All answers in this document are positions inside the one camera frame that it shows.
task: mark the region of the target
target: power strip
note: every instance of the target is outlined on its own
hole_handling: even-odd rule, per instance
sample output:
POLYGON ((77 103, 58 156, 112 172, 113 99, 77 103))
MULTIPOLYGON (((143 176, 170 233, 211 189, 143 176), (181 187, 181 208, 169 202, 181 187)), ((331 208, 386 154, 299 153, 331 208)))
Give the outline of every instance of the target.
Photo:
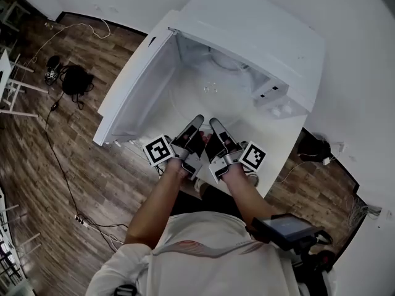
POLYGON ((79 222, 81 225, 83 225, 84 227, 88 228, 88 224, 87 224, 87 223, 84 223, 84 221, 83 221, 80 217, 77 217, 76 215, 74 215, 74 219, 75 219, 77 222, 79 222))

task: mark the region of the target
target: refrigerator door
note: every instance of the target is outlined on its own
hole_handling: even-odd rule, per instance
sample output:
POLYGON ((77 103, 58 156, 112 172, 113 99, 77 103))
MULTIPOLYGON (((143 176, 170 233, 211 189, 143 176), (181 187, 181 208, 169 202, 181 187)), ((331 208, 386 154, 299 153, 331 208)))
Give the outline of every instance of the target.
POLYGON ((168 81, 180 64, 174 32, 169 23, 177 18, 170 11, 130 57, 103 100, 103 116, 93 141, 124 142, 139 136, 168 81))
POLYGON ((174 29, 274 76, 314 103, 324 40, 266 0, 190 0, 174 29))

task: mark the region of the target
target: person's left arm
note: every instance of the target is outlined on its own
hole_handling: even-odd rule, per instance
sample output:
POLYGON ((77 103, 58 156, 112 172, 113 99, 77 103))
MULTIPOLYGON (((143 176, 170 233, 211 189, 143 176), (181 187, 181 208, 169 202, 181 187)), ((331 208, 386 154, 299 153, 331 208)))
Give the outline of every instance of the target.
POLYGON ((181 167, 181 160, 170 159, 164 174, 131 220, 124 244, 156 247, 187 174, 181 167))

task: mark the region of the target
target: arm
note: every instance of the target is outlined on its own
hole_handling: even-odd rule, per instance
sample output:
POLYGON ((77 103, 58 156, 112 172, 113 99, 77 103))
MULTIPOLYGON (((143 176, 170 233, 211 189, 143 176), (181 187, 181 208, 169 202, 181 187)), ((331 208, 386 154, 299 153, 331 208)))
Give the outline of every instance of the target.
POLYGON ((164 174, 137 211, 129 224, 124 244, 145 244, 154 249, 166 227, 168 218, 180 190, 181 182, 188 173, 181 161, 171 159, 164 174))
POLYGON ((241 164, 231 165, 222 179, 227 184, 248 228, 251 228, 254 217, 269 219, 272 215, 277 214, 276 210, 250 184, 241 164))

